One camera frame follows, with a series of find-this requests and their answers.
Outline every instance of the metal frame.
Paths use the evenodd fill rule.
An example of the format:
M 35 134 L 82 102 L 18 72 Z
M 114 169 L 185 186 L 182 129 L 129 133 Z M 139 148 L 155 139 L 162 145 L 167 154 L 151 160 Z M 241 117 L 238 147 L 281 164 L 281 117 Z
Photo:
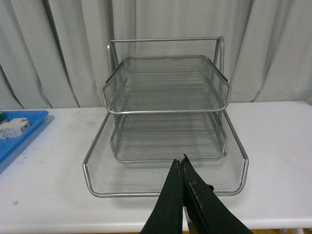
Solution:
M 113 74 L 113 61 L 115 67 L 119 66 L 118 57 L 116 53 L 115 43 L 125 42 L 152 42 L 152 41 L 186 41 L 186 40 L 215 40 L 215 51 L 214 51 L 214 65 L 216 66 L 218 61 L 218 53 L 220 47 L 220 72 L 224 72 L 224 38 L 223 37 L 204 37 L 204 38 L 166 38 L 166 39 L 123 39 L 123 40 L 108 40 L 107 41 L 107 58 L 108 58 L 108 69 L 109 75 Z
M 215 52 L 214 52 L 214 61 L 213 61 L 213 65 L 214 65 L 214 69 L 217 69 L 215 66 L 217 66 L 217 60 L 218 60 L 218 54 L 220 53 L 220 64 L 219 64 L 219 71 L 221 74 L 223 74 L 224 72 L 224 39 L 223 37 L 204 37 L 204 38 L 170 38 L 170 39 L 123 39 L 123 40 L 109 40 L 107 41 L 107 56 L 108 56 L 108 64 L 109 64 L 109 73 L 110 75 L 112 75 L 114 72 L 117 71 L 117 68 L 119 66 L 119 62 L 118 62 L 118 58 L 117 58 L 117 53 L 116 53 L 116 48 L 115 48 L 115 43 L 124 43 L 124 42 L 151 42 L 151 41 L 186 41 L 186 40 L 215 40 L 216 41 L 216 45 L 215 45 Z M 236 195 L 239 192 L 241 192 L 241 190 L 244 188 L 245 186 L 245 182 L 246 182 L 246 176 L 247 176 L 247 170 L 248 170 L 248 165 L 249 165 L 249 159 L 248 156 L 236 134 L 236 131 L 229 119 L 229 116 L 227 115 L 225 110 L 217 110 L 219 113 L 219 116 L 222 115 L 222 112 L 225 116 L 225 120 L 227 121 L 233 136 L 235 137 L 238 146 L 245 158 L 245 163 L 244 163 L 244 169 L 243 169 L 243 175 L 241 178 L 241 184 L 240 187 L 234 191 L 234 192 L 215 192 L 216 195 L 220 195 L 220 196 L 229 196 L 229 195 Z M 95 137 L 94 142 L 92 143 L 84 161 L 83 161 L 83 171 L 84 171 L 84 176 L 85 176 L 85 180 L 87 183 L 87 187 L 90 191 L 90 193 L 94 196 L 97 197 L 144 197 L 144 196 L 159 196 L 160 193 L 114 193 L 114 194 L 98 194 L 96 192 L 94 192 L 94 190 L 92 189 L 92 184 L 90 181 L 90 177 L 88 175 L 88 169 L 87 169 L 87 161 L 88 158 L 93 150 L 94 145 L 96 144 L 106 122 L 107 119 L 109 117 L 110 113 L 108 112 L 98 133 L 97 136 Z

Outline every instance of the white block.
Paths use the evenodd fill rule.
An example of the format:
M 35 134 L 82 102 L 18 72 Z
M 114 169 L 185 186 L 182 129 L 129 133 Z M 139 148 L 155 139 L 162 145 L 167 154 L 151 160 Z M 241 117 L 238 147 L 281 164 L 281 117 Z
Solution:
M 27 118 L 15 118 L 0 125 L 0 139 L 19 137 L 30 127 Z

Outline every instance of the silver metal tray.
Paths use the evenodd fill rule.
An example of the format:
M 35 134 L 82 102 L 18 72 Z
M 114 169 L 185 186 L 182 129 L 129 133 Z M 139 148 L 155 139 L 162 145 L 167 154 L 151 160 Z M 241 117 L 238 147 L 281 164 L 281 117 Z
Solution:
M 224 154 L 218 160 L 191 159 L 191 163 L 217 195 L 235 195 L 244 187 L 249 160 L 226 112 L 220 113 L 227 136 Z M 83 162 L 90 192 L 98 197 L 158 196 L 172 162 L 118 162 L 110 146 L 114 129 L 114 116 L 107 114 Z M 175 158 L 182 159 L 183 154 Z
M 205 56 L 129 57 L 102 90 L 112 114 L 221 111 L 230 92 Z
M 217 113 L 120 115 L 110 144 L 119 162 L 189 159 L 218 160 L 226 134 Z

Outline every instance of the tray rim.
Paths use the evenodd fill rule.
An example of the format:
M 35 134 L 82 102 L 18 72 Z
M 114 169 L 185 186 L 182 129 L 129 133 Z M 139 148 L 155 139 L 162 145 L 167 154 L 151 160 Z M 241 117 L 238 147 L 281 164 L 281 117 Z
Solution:
M 208 65 L 212 68 L 214 73 L 219 77 L 219 80 L 228 87 L 225 103 L 222 108 L 218 109 L 207 109 L 207 110 L 162 110 L 162 111 L 113 111 L 109 109 L 107 99 L 105 96 L 105 89 L 110 85 L 110 83 L 114 80 L 114 78 L 117 76 L 117 73 L 120 72 L 122 67 L 124 66 L 125 62 L 129 59 L 160 59 L 160 58 L 189 58 L 189 57 L 203 57 Z M 231 96 L 231 85 L 228 83 L 228 80 L 224 77 L 224 75 L 217 69 L 217 67 L 212 63 L 212 61 L 206 57 L 205 55 L 180 55 L 180 56 L 132 56 L 125 58 L 122 63 L 114 70 L 112 75 L 106 80 L 105 85 L 101 89 L 102 98 L 104 101 L 104 107 L 105 109 L 114 115 L 124 115 L 124 114 L 152 114 L 152 113 L 192 113 L 192 112 L 219 112 L 223 111 L 227 108 L 230 102 L 230 96 Z
M 225 110 L 223 110 L 222 112 L 223 112 L 223 114 L 225 116 L 226 121 L 228 122 L 228 125 L 229 125 L 229 127 L 230 127 L 230 129 L 231 129 L 231 131 L 233 133 L 234 138 L 237 141 L 238 146 L 240 147 L 242 155 L 245 158 L 245 163 L 244 163 L 243 175 L 242 175 L 242 178 L 241 178 L 241 184 L 240 184 L 239 188 L 236 191 L 233 191 L 233 192 L 214 192 L 214 193 L 217 196 L 233 196 L 233 195 L 236 195 L 236 194 L 240 193 L 243 190 L 243 188 L 244 188 L 244 186 L 246 184 L 246 178 L 247 178 L 247 172 L 248 172 L 248 166 L 249 166 L 249 158 L 247 156 L 247 153 L 246 153 L 246 151 L 245 151 L 245 149 L 244 149 L 240 139 L 238 138 L 238 135 L 237 135 L 237 133 L 236 133 L 236 131 L 235 131 L 233 125 L 232 125 L 232 122 L 230 121 L 230 118 L 229 118 L 228 114 L 226 113 Z M 99 194 L 99 193 L 97 193 L 97 192 L 95 192 L 93 190 L 86 163 L 87 163 L 87 160 L 88 160 L 88 158 L 89 158 L 89 156 L 90 156 L 90 154 L 91 154 L 91 152 L 93 150 L 94 145 L 96 144 L 100 134 L 102 133 L 102 130 L 103 130 L 103 128 L 104 128 L 104 126 L 105 126 L 105 124 L 107 122 L 107 119 L 108 119 L 109 115 L 110 115 L 110 113 L 108 112 L 106 114 L 106 116 L 105 116 L 105 119 L 104 119 L 104 121 L 103 121 L 103 123 L 102 123 L 102 125 L 101 125 L 101 127 L 99 129 L 99 131 L 97 132 L 97 135 L 96 135 L 94 141 L 92 142 L 92 145 L 91 145 L 91 147 L 90 147 L 86 157 L 83 160 L 83 163 L 82 163 L 83 174 L 84 174 L 84 178 L 86 180 L 86 184 L 87 184 L 89 192 L 92 195 L 94 195 L 96 197 L 101 197 L 101 198 L 159 196 L 160 193 L 107 193 L 107 194 Z

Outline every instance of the wire mesh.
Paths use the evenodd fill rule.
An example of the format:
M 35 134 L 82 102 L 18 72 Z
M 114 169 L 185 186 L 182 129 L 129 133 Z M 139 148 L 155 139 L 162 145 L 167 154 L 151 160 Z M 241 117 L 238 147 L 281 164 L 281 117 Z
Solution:
M 248 158 L 225 111 L 221 119 L 227 136 L 223 156 L 218 160 L 191 159 L 191 163 L 202 179 L 214 186 L 217 195 L 234 195 L 245 184 Z M 114 128 L 114 116 L 108 115 L 84 161 L 90 192 L 99 197 L 159 194 L 172 162 L 117 161 L 110 146 Z
M 103 96 L 111 113 L 198 112 L 225 108 L 229 91 L 205 56 L 130 57 L 109 78 Z

